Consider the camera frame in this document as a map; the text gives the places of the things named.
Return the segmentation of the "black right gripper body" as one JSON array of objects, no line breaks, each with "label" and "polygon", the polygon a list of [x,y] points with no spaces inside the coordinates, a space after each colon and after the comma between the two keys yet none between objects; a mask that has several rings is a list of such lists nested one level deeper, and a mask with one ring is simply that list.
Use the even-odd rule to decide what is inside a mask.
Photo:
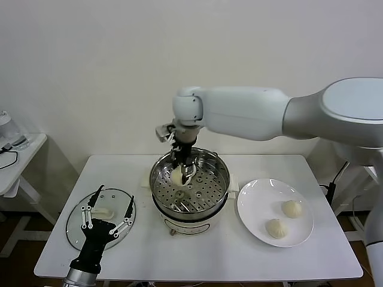
[{"label": "black right gripper body", "polygon": [[189,165],[193,163],[191,152],[192,152],[192,146],[194,145],[194,142],[190,142],[190,143],[174,142],[173,145],[178,145],[180,147],[180,151],[178,154],[179,166],[182,166],[183,164]]}]

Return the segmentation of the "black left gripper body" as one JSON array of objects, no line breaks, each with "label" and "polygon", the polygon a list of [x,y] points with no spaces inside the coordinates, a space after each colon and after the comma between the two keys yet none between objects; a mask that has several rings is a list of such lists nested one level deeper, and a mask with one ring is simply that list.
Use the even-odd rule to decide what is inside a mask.
[{"label": "black left gripper body", "polygon": [[70,267],[86,273],[99,274],[105,247],[109,242],[115,240],[110,231],[116,228],[116,225],[101,219],[93,219],[92,224],[92,229],[89,227],[83,229],[86,240],[79,256],[71,261]]}]

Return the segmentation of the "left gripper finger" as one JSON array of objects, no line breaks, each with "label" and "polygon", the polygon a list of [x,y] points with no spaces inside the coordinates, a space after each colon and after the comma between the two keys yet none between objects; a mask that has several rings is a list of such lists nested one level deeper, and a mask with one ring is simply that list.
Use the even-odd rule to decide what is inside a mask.
[{"label": "left gripper finger", "polygon": [[133,214],[133,204],[134,204],[134,196],[130,198],[129,205],[126,209],[122,222],[120,222],[115,228],[110,230],[109,235],[118,237],[120,233],[122,233],[124,230],[126,230],[130,226],[130,219]]},{"label": "left gripper finger", "polygon": [[103,189],[104,185],[101,185],[98,190],[92,194],[91,198],[89,199],[86,206],[81,207],[81,229],[92,229],[93,228],[93,222],[92,222],[92,209],[94,208],[98,197]]}]

